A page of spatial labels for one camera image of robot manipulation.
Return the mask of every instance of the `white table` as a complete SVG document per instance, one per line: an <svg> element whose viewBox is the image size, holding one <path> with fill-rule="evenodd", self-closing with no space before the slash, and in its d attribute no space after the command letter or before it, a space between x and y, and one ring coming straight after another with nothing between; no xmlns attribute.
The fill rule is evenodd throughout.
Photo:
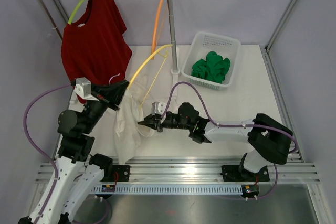
<svg viewBox="0 0 336 224"><path fill-rule="evenodd" d="M180 66L190 46L179 46ZM150 46L131 47L132 58L127 68L127 76L132 76L140 64L150 55ZM238 74L233 84L224 91L215 91L208 88L196 86L200 92L211 117L215 121L241 121L253 119L257 113L265 113L273 119L281 122L276 100L268 78L266 67L259 46L243 45L244 53ZM149 77L148 87L156 75L162 58L155 57L155 60L148 63L142 70L142 74ZM150 95L153 100L168 98L172 87L170 70L172 67L169 56L157 81L155 82ZM187 81L182 75L179 81ZM184 85L178 87L177 103L189 102L200 116L205 117L203 107L194 91ZM71 104L71 110L82 110L80 103ZM148 115L149 104L144 107L144 115ZM113 149L113 123L114 116L105 115L98 122L91 136L96 138L91 154L101 153L107 156L116 156ZM249 144L222 142L212 144L197 144L188 137L188 131L164 129L163 133L155 133L152 137L142 138L141 146L138 148L138 158L177 158L177 157L241 157L249 152L252 147Z"/></svg>

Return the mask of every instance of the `green hanger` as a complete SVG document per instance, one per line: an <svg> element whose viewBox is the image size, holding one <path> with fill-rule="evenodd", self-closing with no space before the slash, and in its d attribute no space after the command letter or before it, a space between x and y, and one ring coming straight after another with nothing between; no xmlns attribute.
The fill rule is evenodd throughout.
<svg viewBox="0 0 336 224"><path fill-rule="evenodd" d="M84 2L85 0L81 0L78 2L78 4L76 5L75 9L73 10L73 12L71 13L71 16L69 18L68 24L72 23L73 18L75 17L76 12L79 9L79 6Z"/></svg>

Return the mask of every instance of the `white plastic basket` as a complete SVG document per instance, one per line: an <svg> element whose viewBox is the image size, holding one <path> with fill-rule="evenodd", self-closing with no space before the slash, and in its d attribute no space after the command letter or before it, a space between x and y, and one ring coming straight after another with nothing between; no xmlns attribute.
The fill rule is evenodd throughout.
<svg viewBox="0 0 336 224"><path fill-rule="evenodd" d="M210 89L221 90L229 87L236 75L239 64L240 46L240 41L237 39L200 31L196 34L187 58L184 61L182 75L189 78L190 83ZM223 59L229 58L231 61L229 72L226 74L225 80L222 83L207 81L191 76L193 64L200 59L206 60L206 55L210 51L215 51L218 55L221 55Z"/></svg>

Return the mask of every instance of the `gray wall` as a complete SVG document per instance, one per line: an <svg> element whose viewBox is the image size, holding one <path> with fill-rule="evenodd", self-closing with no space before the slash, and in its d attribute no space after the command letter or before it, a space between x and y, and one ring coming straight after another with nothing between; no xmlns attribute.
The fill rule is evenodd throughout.
<svg viewBox="0 0 336 224"><path fill-rule="evenodd" d="M149 45L159 0L115 0L125 20L129 45ZM177 44L190 44L195 34L210 31L246 44L265 45L290 0L174 0ZM69 14L77 0L61 0ZM161 42L169 42L168 25Z"/></svg>
<svg viewBox="0 0 336 224"><path fill-rule="evenodd" d="M336 0L300 0L271 56L306 161L336 212Z"/></svg>
<svg viewBox="0 0 336 224"><path fill-rule="evenodd" d="M0 6L0 223L17 223L42 161L23 132L25 108L38 94L68 79L61 42L36 0L0 0ZM58 137L57 116L69 95L69 89L50 94L28 116L31 136L49 154Z"/></svg>

